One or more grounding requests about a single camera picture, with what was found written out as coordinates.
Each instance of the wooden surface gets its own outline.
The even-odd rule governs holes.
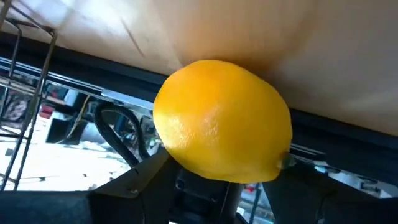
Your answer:
[[[398,136],[398,1],[14,4],[57,28],[59,46],[164,74],[204,58],[234,62],[293,108]],[[48,42],[32,29],[25,35]]]

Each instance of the black cable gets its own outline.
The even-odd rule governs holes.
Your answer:
[[[124,160],[131,166],[134,167],[136,164],[139,163],[138,159],[134,156],[134,154],[127,148],[126,145],[123,144],[122,140],[119,139],[118,135],[115,134],[115,132],[112,130],[111,127],[105,122],[103,119],[103,112],[115,112],[118,114],[121,114],[125,116],[127,119],[129,119],[136,130],[136,138],[138,141],[138,153],[141,156],[142,159],[148,158],[150,155],[147,152],[145,148],[145,142],[144,142],[144,136],[142,133],[142,129],[139,125],[139,121],[134,115],[132,111],[129,109],[122,107],[122,106],[116,106],[112,103],[102,103],[97,106],[97,108],[94,111],[94,123],[99,131],[99,133],[102,135],[102,137],[105,139],[105,141],[116,151],[118,152]]]

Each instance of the yellow lemon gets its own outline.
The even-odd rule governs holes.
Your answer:
[[[274,180],[292,139],[285,101],[267,82],[228,62],[201,60],[166,79],[154,123],[170,155],[202,177]]]

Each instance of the metal rod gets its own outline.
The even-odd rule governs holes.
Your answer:
[[[14,51],[12,52],[10,70],[8,72],[8,77],[12,77],[12,75],[14,74],[15,64],[17,62],[16,58],[17,58],[17,52],[18,52],[18,48],[19,48],[19,42],[21,41],[22,31],[17,25],[15,25],[15,24],[13,24],[11,22],[9,22],[9,23],[18,30],[17,40],[16,40],[16,43],[15,43],[15,46],[14,46]],[[6,87],[6,89],[4,90],[4,94],[3,94],[2,104],[0,105],[0,126],[1,126],[1,119],[2,119],[2,117],[4,115],[4,109],[5,109],[4,105],[7,102],[8,93],[9,93],[9,89],[8,89],[8,87]]]
[[[256,184],[256,197],[254,198],[253,208],[251,209],[249,224],[253,224],[254,217],[256,216],[256,210],[257,206],[259,205],[260,194],[260,184]]]
[[[4,5],[0,11],[0,28],[2,28],[2,25],[4,24],[4,21],[6,20],[7,12],[11,7],[11,2],[12,2],[12,0],[4,1]]]
[[[3,134],[3,133],[0,133],[0,137],[2,137],[2,138],[18,138],[19,134]]]
[[[37,120],[37,114],[39,113],[39,109],[40,107],[38,106],[36,108],[36,116],[33,116],[33,120],[32,120],[32,124],[30,125],[30,130],[29,130],[29,135],[27,137],[27,142],[25,144],[25,149],[24,149],[24,153],[22,155],[22,160],[21,160],[21,164],[19,166],[19,170],[18,170],[18,174],[17,177],[15,178],[15,182],[14,182],[14,190],[18,189],[18,185],[19,185],[19,181],[21,180],[21,176],[22,176],[22,172],[24,171],[24,165],[26,162],[26,158],[27,158],[27,153],[29,151],[29,146],[30,146],[30,142],[32,141],[32,137],[33,137],[33,132],[34,132],[34,126],[36,124],[36,120]]]
[[[52,55],[52,52],[54,50],[56,41],[57,41],[57,33],[54,33],[54,36],[51,39],[49,51],[47,53],[47,56],[46,56],[44,64],[43,64],[43,69],[42,69],[42,73],[40,75],[39,82],[37,84],[37,88],[35,90],[35,93],[34,93],[32,99],[31,99],[30,103],[29,103],[29,106],[28,106],[28,109],[27,109],[27,113],[26,113],[24,122],[22,124],[21,133],[20,133],[20,136],[19,136],[19,138],[17,140],[16,146],[14,148],[14,153],[12,154],[10,162],[8,164],[7,171],[5,173],[3,182],[1,184],[0,191],[4,190],[6,188],[6,184],[7,184],[8,178],[10,176],[12,167],[14,166],[15,159],[17,157],[18,150],[19,150],[19,148],[21,146],[21,143],[22,143],[22,140],[24,138],[26,129],[28,128],[29,123],[32,120],[32,117],[37,116],[37,113],[38,113],[37,108],[39,107],[39,103],[41,101],[40,99],[42,97],[43,86],[44,86],[45,80],[47,78],[47,75],[49,73],[50,59],[51,59],[51,55]]]
[[[28,20],[30,20],[37,28],[41,29],[42,31],[48,33],[50,36],[52,36],[53,38],[55,37],[55,33],[54,32],[49,32],[45,27],[42,26],[41,24],[39,24],[35,19],[33,19],[32,17],[30,17],[29,15],[27,15],[26,13],[22,12],[20,9],[18,9],[17,7],[11,5],[11,8],[13,10],[15,10],[16,12],[18,12],[19,14],[21,14],[22,16],[26,17]]]
[[[32,88],[30,85],[26,85],[25,83],[19,82],[17,80],[13,80],[10,78],[2,77],[0,74],[0,86],[4,86],[6,88],[18,91],[19,93],[23,93],[25,95],[30,95],[33,96],[34,94],[34,88]],[[65,105],[65,102],[63,100],[59,100],[55,97],[48,96],[47,99],[49,101],[52,101],[54,103],[60,104],[60,105]]]

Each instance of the metal wire rack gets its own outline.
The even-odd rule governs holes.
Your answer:
[[[10,89],[18,91],[18,92],[26,94],[26,95],[30,95],[32,97],[29,101],[29,105],[27,107],[27,111],[26,111],[25,117],[22,122],[22,127],[21,127],[20,133],[14,134],[11,136],[13,138],[16,138],[17,140],[16,140],[16,145],[13,150],[11,159],[8,164],[6,173],[4,175],[2,175],[3,181],[1,183],[0,191],[3,191],[6,188],[7,181],[9,181],[11,179],[10,174],[11,174],[12,168],[14,167],[14,163],[16,161],[16,157],[18,155],[19,148],[21,147],[22,141],[24,139],[26,139],[26,145],[25,145],[25,148],[23,151],[21,165],[19,167],[17,177],[12,180],[14,183],[13,190],[17,190],[17,188],[18,188],[19,181],[20,181],[21,175],[22,175],[22,171],[24,169],[26,157],[27,157],[27,154],[29,151],[29,146],[31,144],[34,127],[35,127],[35,124],[37,121],[37,115],[39,113],[40,104],[43,99],[47,98],[47,96],[45,96],[45,94],[44,94],[44,86],[45,86],[47,75],[49,72],[49,63],[50,63],[50,59],[52,56],[52,52],[54,50],[55,43],[57,41],[57,33],[54,29],[52,29],[51,27],[43,26],[42,24],[37,22],[35,19],[30,17],[26,13],[22,12],[20,9],[18,9],[17,7],[15,7],[12,4],[12,0],[4,0],[2,2],[4,3],[4,5],[0,11],[0,28],[3,26],[4,23],[10,24],[17,30],[17,37],[16,37],[16,42],[14,45],[14,51],[13,51],[12,57],[11,57],[11,64],[9,67],[8,77],[2,77],[0,79],[0,86],[3,86],[5,88],[2,103],[0,105],[0,115],[1,115],[0,117],[2,118],[2,116],[4,114],[4,109],[5,109],[4,105],[7,101],[7,97],[9,96]],[[10,9],[14,10],[18,14],[20,14],[22,17],[26,18],[28,20],[28,22],[11,18],[9,16]],[[19,43],[20,43],[20,40],[22,37],[22,29],[21,29],[22,26],[33,27],[33,28],[39,29],[42,32],[47,33],[51,38],[49,49],[48,49],[47,55],[45,57],[45,60],[44,60],[44,63],[43,63],[42,69],[41,69],[40,78],[38,79],[36,86],[26,85],[25,83],[22,83],[19,80],[16,80],[15,78],[13,78]],[[26,138],[25,133],[28,130],[29,125],[30,125],[30,129],[29,129],[28,137]]]

